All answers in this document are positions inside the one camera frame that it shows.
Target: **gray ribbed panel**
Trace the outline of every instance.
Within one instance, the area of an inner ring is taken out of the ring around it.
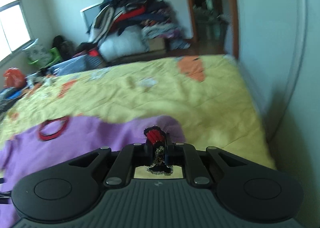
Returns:
[[[222,208],[212,193],[196,189],[184,179],[133,179],[129,186],[109,190],[101,202],[81,218],[63,224],[21,220],[14,228],[302,228],[295,220],[256,224]]]

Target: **yellow blanket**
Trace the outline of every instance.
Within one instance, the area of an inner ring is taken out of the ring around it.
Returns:
[[[0,125],[0,148],[12,135],[46,119],[65,115],[99,116],[121,123],[136,117],[170,115],[187,142],[198,150],[217,146],[248,160],[275,168],[258,118],[236,66],[222,56],[201,57],[205,81],[181,73],[173,58],[115,66],[101,78],[87,71],[57,78],[12,107]],[[76,82],[62,98],[61,86]],[[152,78],[154,86],[141,80]]]

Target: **white pillow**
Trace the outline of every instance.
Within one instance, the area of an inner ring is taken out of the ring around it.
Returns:
[[[142,40],[141,28],[134,25],[127,27],[120,36],[118,32],[108,35],[99,51],[106,61],[112,61],[122,56],[147,52],[149,46]]]
[[[27,48],[22,51],[28,56],[31,61],[38,61],[38,65],[40,67],[45,67],[47,64],[52,62],[53,56],[49,53],[46,48],[44,48],[41,44],[38,43],[38,38]]]

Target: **window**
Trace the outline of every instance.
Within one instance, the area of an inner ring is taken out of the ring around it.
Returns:
[[[21,0],[0,0],[0,61],[30,40]]]

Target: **purple garment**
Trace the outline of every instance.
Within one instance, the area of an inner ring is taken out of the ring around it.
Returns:
[[[42,133],[50,135],[61,128],[62,122],[47,125]],[[185,137],[179,123],[169,116],[157,116],[146,119],[134,119],[127,123],[110,124],[95,117],[70,117],[66,129],[52,140],[43,142],[39,139],[40,126],[15,135],[8,140],[0,151],[0,169],[5,170],[5,182],[1,191],[11,191],[14,185],[26,175],[52,167],[61,162],[76,158],[109,146],[113,151],[121,150],[132,143],[145,143],[143,134],[146,128],[158,126],[170,133],[173,142],[184,142]],[[12,204],[0,205],[0,228],[8,228],[19,217]]]

